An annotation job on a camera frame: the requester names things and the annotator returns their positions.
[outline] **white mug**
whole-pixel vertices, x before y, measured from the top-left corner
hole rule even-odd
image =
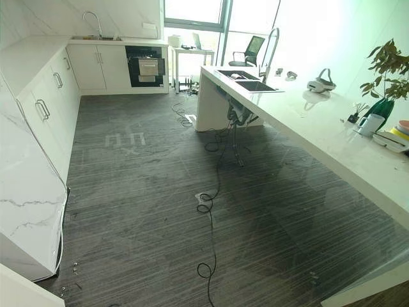
[[[358,133],[362,134],[363,136],[371,137],[374,134],[379,126],[385,121],[385,118],[377,115],[377,114],[370,114],[368,117],[362,117],[360,123],[358,124],[359,130]]]

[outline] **faucet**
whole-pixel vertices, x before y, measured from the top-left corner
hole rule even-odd
[[[83,19],[83,20],[85,20],[85,16],[86,16],[88,13],[94,15],[95,18],[96,18],[96,21],[98,22],[98,33],[99,33],[99,35],[100,35],[100,38],[99,38],[99,39],[101,40],[101,39],[102,39],[102,30],[101,30],[100,19],[98,18],[98,16],[96,15],[96,13],[91,12],[91,11],[85,11],[85,12],[82,14],[82,19]]]
[[[263,83],[266,83],[267,77],[270,73],[271,62],[274,57],[275,49],[277,48],[277,44],[280,38],[280,30],[279,28],[273,28],[271,30],[270,35],[268,36],[268,43],[266,48],[266,53],[264,54],[264,59],[262,64],[258,67],[258,76],[263,77]],[[265,72],[261,72],[261,66],[265,67]]]

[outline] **vr headset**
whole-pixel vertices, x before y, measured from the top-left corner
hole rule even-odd
[[[328,78],[330,79],[329,81],[321,78],[322,74],[326,70],[328,70]],[[315,80],[309,81],[307,83],[307,88],[316,93],[323,93],[324,91],[332,91],[336,87],[337,87],[336,84],[333,83],[331,80],[331,70],[329,68],[324,68],[323,71],[320,73],[320,75]]]

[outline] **built-in oven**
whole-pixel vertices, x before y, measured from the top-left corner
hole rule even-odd
[[[132,87],[162,87],[165,60],[161,47],[125,46]]]

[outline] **stainless steel sink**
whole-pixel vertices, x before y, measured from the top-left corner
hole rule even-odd
[[[254,77],[243,70],[218,70],[218,72],[233,80],[258,80],[257,77]]]
[[[240,86],[243,86],[247,91],[250,93],[278,93],[282,92],[278,89],[274,89],[269,87],[268,85],[265,85],[264,83],[260,81],[243,81],[243,80],[238,80],[236,81],[237,84]]]
[[[103,36],[101,39],[99,36],[95,35],[87,35],[87,36],[73,36],[71,37],[72,40],[114,40],[112,36]],[[120,37],[116,38],[116,41],[122,41]]]

